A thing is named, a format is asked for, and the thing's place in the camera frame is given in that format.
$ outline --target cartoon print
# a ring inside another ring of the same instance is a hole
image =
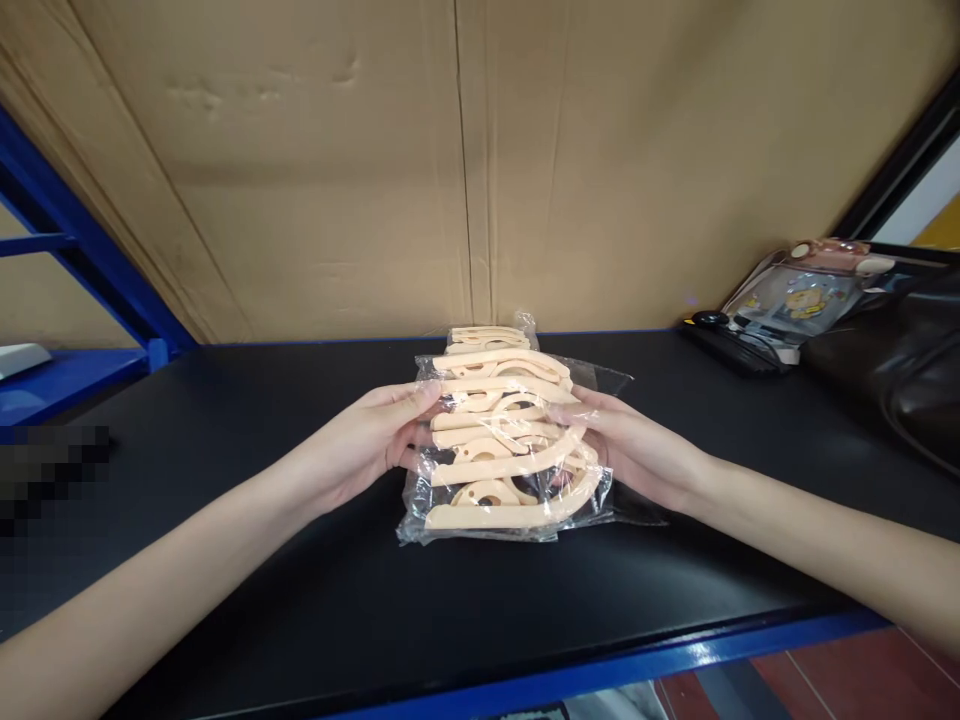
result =
[[[790,309],[790,317],[806,320],[823,312],[827,306],[827,298],[823,297],[823,290],[812,287],[790,293],[784,304]]]

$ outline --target bag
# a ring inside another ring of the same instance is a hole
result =
[[[960,268],[868,300],[807,341],[801,362],[960,477]]]
[[[615,519],[605,502],[612,471],[583,428],[557,425],[546,407],[576,402],[574,384],[597,389],[598,374],[615,376],[617,390],[629,375],[527,348],[421,356],[417,365],[417,380],[441,381],[444,395],[407,473],[402,544],[550,542],[560,530]]]

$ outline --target brown leather bag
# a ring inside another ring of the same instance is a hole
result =
[[[960,477],[960,268],[871,298],[808,340],[802,362],[878,411],[897,435]]]

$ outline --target finger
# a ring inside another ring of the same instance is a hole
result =
[[[408,393],[402,400],[386,405],[377,412],[382,413],[392,427],[399,428],[411,420],[416,420],[433,407],[439,398],[440,382],[427,380],[418,383],[415,391]]]
[[[398,462],[397,465],[410,472],[417,472],[419,462],[420,455],[416,450],[413,448],[404,448],[403,452],[400,453],[400,462]]]
[[[399,402],[410,397],[417,391],[417,383],[403,383],[402,385],[384,385],[374,388],[354,403],[357,407],[380,407]]]
[[[434,416],[439,415],[442,412],[447,412],[449,408],[443,406],[442,400],[438,399],[433,405],[428,407],[422,415],[420,415],[421,420],[431,420]]]
[[[416,444],[417,425],[419,425],[419,423],[416,420],[411,420],[397,430],[396,435],[394,435],[394,443],[396,446],[406,447],[407,445]]]
[[[615,398],[613,395],[590,390],[582,385],[573,386],[573,396],[585,405],[592,405],[601,410],[616,410],[631,415],[640,415],[640,412],[627,405],[623,400]]]
[[[603,448],[603,437],[598,435],[595,430],[587,430],[583,434],[583,442],[597,452],[600,452],[600,450]]]
[[[550,487],[563,487],[573,482],[573,473],[569,470],[560,470],[550,479]]]
[[[410,442],[417,447],[435,447],[433,431],[430,429],[430,426],[417,423],[413,430],[413,439]]]
[[[629,436],[639,419],[632,414],[616,410],[601,410],[584,403],[550,404],[547,406],[547,415],[561,425],[585,427],[613,440],[621,440]]]

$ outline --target person's right hand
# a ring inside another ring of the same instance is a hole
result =
[[[613,469],[615,479],[669,510],[684,512],[719,475],[719,461],[626,403],[579,385],[580,402],[551,405],[549,415],[563,425],[587,428],[584,440]]]

